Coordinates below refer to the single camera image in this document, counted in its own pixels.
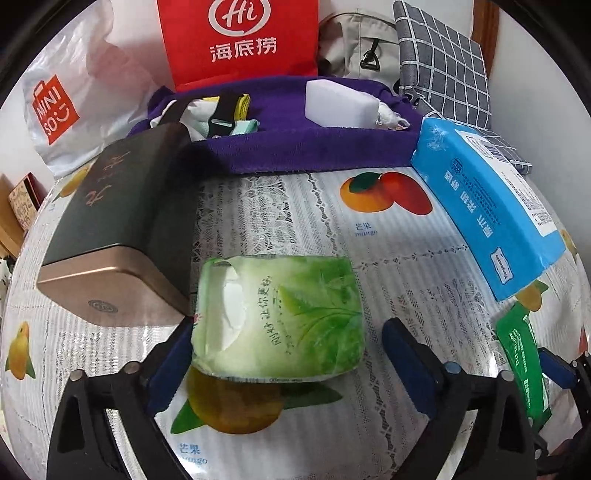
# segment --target table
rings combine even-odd
[[[193,291],[209,257],[345,255],[361,288],[368,341],[360,367],[326,383],[342,400],[284,411],[271,427],[247,436],[207,426],[171,434],[187,398],[183,384],[157,422],[193,478],[389,478],[427,423],[381,349],[381,326],[391,317],[398,316],[441,360],[455,361],[468,373],[496,376],[508,368],[494,324],[515,299],[495,301],[464,239],[414,170],[372,171],[392,170],[416,179],[433,205],[429,215],[396,204],[376,213],[348,208],[339,195],[341,185],[366,170],[209,180],[199,186]],[[51,429],[69,373],[78,368],[89,375],[116,372],[145,358],[173,330],[91,325],[36,290],[48,243],[70,200],[59,197],[67,181],[50,192],[25,240],[0,343],[5,362],[17,330],[28,323],[36,378],[19,381],[8,371],[1,380],[11,442],[32,480],[45,478]],[[591,291],[582,262],[567,250],[540,280],[550,289],[542,309],[531,314],[538,344],[570,361],[579,356],[582,327],[591,332]],[[568,395],[555,385],[548,389],[554,416],[544,434],[552,447],[578,426]],[[119,419],[108,414],[133,478],[143,478]],[[472,421],[468,415],[441,478],[453,475]]]

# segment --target blue gripper pad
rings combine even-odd
[[[167,342],[161,343],[154,348],[155,350],[159,346],[163,346],[168,348],[168,352],[148,383],[149,398],[146,407],[148,415],[154,416],[166,410],[183,381],[191,365],[191,356],[193,354],[193,347],[191,346],[192,332],[193,319],[186,317]]]
[[[435,364],[441,365],[435,354],[418,343],[399,319],[388,320],[382,329],[382,345],[396,373],[404,384],[415,408],[434,419],[437,415],[437,393],[443,383],[437,385]],[[431,368],[424,362],[431,355]]]
[[[540,365],[546,377],[564,390],[570,390],[577,384],[577,374],[573,367],[546,348],[538,348]]]

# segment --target screw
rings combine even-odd
[[[123,367],[123,371],[128,375],[132,375],[134,373],[139,372],[140,368],[141,364],[139,362],[129,362],[125,364],[125,366]]]
[[[515,375],[513,374],[513,372],[509,372],[508,370],[503,370],[501,372],[501,378],[503,380],[505,380],[506,382],[513,382],[513,380],[515,380]]]
[[[448,362],[445,364],[445,371],[452,375],[458,375],[462,371],[462,367],[455,362]]]
[[[70,374],[70,380],[72,380],[73,382],[78,382],[78,380],[80,380],[82,377],[84,376],[84,370],[74,370],[71,374]]]

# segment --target black strap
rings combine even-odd
[[[241,96],[235,92],[223,92],[220,95],[216,111],[207,122],[209,124],[208,138],[227,137],[236,128],[234,112]]]
[[[208,138],[227,137],[236,128],[236,121],[234,120],[234,112],[236,105],[242,94],[235,92],[222,92],[217,102],[216,110],[208,120],[209,135]],[[194,100],[199,100],[201,97],[187,95],[174,102],[162,116],[159,125],[179,122],[183,116],[184,111],[189,104]]]

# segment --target red paper bag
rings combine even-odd
[[[317,73],[318,0],[158,0],[158,11],[179,91]]]

